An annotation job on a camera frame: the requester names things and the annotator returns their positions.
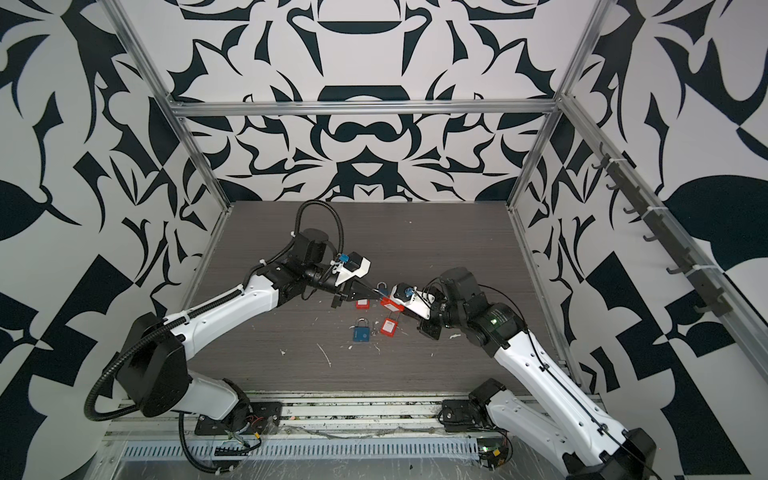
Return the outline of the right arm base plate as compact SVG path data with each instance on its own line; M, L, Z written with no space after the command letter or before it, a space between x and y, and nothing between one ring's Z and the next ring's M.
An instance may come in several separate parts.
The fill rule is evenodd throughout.
M504 402L473 399L443 400L436 420L449 433L501 432L517 436L521 430L507 420L493 420L492 407L505 406Z

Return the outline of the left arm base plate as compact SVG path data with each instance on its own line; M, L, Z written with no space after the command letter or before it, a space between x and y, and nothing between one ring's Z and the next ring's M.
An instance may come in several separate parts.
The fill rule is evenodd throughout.
M248 407L238 405L223 420L200 415L194 434L220 436L227 434L267 434L280 425L283 403L278 401L251 402Z

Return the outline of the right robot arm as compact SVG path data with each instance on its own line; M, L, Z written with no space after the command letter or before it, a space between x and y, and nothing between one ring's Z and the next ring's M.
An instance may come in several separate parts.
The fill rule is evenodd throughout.
M464 267L445 271L426 288L397 295L438 339L454 328L496 361L536 399L535 411L494 380L471 395L489 427L525 443L568 479L652 479L656 444L642 429L627 429L596 404L551 358L523 315L507 300L491 302Z

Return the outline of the blue padlock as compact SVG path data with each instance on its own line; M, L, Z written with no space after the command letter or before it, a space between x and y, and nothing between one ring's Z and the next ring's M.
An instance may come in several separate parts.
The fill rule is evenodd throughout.
M371 329L369 321L366 318L359 318L352 328L352 341L355 343L367 343L371 338Z

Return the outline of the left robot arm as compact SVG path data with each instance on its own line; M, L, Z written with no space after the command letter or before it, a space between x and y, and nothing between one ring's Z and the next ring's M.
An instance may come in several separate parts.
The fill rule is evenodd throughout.
M163 319L138 319L120 354L117 383L146 417L166 412L229 419L247 407L232 382L190 370L188 363L215 340L260 315L313 291L332 295L333 306L379 298L365 281L371 266L357 252L324 258L327 235L317 229L297 234L287 251L261 262L239 285L196 307Z

